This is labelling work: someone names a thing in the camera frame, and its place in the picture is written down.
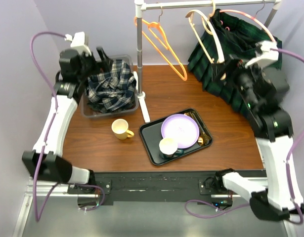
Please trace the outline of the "cream wooden hanger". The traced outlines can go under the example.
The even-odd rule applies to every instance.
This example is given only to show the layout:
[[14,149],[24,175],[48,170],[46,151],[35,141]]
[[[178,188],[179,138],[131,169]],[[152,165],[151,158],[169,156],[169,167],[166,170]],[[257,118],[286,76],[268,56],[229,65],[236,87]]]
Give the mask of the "cream wooden hanger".
[[[196,36],[196,39],[198,40],[198,43],[200,44],[200,47],[202,48],[202,50],[203,50],[204,54],[206,55],[207,59],[209,60],[209,62],[211,64],[213,64],[213,63],[223,63],[225,61],[225,59],[224,59],[224,54],[223,54],[223,50],[222,50],[222,47],[221,47],[221,43],[220,43],[220,40],[219,40],[219,38],[216,34],[216,31],[215,31],[213,25],[210,23],[210,19],[213,17],[213,15],[215,13],[215,10],[216,10],[216,3],[215,3],[214,0],[212,0],[211,4],[212,4],[212,7],[213,7],[213,10],[208,16],[206,16],[200,10],[193,9],[186,14],[185,18],[188,19],[189,25],[190,25],[191,29],[193,30],[193,32]],[[211,57],[211,55],[208,52],[208,47],[206,47],[203,44],[199,34],[197,33],[197,30],[195,29],[195,24],[193,23],[193,17],[194,17],[195,13],[200,15],[205,33],[210,35],[212,37],[212,39],[214,40],[214,44],[215,44],[216,50],[217,50],[217,59]]]

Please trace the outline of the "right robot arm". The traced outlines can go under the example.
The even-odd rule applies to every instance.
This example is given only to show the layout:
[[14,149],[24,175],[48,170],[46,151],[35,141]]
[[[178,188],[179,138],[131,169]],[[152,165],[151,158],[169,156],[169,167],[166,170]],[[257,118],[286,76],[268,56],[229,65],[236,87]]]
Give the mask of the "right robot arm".
[[237,56],[213,65],[213,81],[237,89],[248,109],[267,175],[267,187],[254,184],[234,169],[216,172],[212,187],[219,194],[233,191],[244,198],[258,219],[289,220],[304,215],[304,198],[298,188],[292,158],[293,126],[280,103],[289,91],[285,74],[272,67],[266,55],[252,60]]

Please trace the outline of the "navy white plaid skirt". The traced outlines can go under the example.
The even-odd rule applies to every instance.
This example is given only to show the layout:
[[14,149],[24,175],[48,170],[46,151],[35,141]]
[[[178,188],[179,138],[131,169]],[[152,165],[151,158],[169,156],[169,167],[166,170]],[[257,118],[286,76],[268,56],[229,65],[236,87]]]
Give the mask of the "navy white plaid skirt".
[[92,75],[87,81],[87,104],[93,111],[112,113],[134,106],[136,80],[125,60],[115,59],[111,71]]

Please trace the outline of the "green plaid skirt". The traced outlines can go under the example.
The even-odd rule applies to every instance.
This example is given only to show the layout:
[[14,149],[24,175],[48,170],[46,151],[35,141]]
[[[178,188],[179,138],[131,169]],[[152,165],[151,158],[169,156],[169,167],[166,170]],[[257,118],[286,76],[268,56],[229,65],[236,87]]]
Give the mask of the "green plaid skirt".
[[202,17],[203,25],[212,25],[213,28],[204,31],[202,36],[196,36],[198,43],[189,56],[188,71],[202,83],[204,91],[220,97],[235,112],[247,118],[249,110],[238,90],[223,84],[222,81],[214,82],[212,66],[214,63],[223,62],[230,54],[241,59],[254,58],[256,44],[260,41],[270,40],[270,37],[263,29],[222,12],[220,9],[217,9],[210,18],[196,9],[189,11],[186,18],[191,27],[194,27],[195,13]]

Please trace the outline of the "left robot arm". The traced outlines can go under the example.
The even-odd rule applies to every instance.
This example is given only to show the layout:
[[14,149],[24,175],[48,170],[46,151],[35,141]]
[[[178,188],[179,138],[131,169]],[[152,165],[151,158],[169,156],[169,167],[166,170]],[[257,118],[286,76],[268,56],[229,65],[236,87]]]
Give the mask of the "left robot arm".
[[96,48],[100,59],[85,51],[75,48],[60,53],[60,71],[53,85],[53,97],[44,128],[31,151],[25,151],[22,161],[33,178],[37,181],[50,181],[59,184],[75,184],[85,194],[96,188],[94,172],[78,168],[65,160],[63,144],[69,123],[87,86],[87,79],[101,72],[112,69],[113,60],[102,47]]

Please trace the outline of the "orange plastic hanger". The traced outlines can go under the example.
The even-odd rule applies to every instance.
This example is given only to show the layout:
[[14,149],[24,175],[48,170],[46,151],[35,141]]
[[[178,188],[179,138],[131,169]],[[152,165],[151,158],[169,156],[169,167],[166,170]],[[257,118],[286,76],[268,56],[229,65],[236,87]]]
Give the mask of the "orange plastic hanger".
[[182,73],[170,62],[170,60],[163,54],[163,52],[157,47],[157,45],[150,39],[150,37],[143,30],[141,30],[141,33],[148,40],[148,42],[154,47],[154,49],[161,55],[161,57],[167,62],[167,64],[171,67],[171,69],[183,81],[187,81],[188,76],[187,76],[186,69],[185,69],[184,65],[180,62],[178,56],[172,49],[171,45],[169,44],[166,33],[160,24],[160,18],[163,15],[163,8],[162,8],[161,4],[159,4],[159,7],[161,9],[161,14],[158,16],[158,21],[157,22],[148,22],[144,19],[141,19],[142,24],[145,24],[147,26],[148,31],[154,36],[154,38],[163,46],[163,48],[166,51],[171,53],[171,55],[174,57],[175,61],[180,66]]

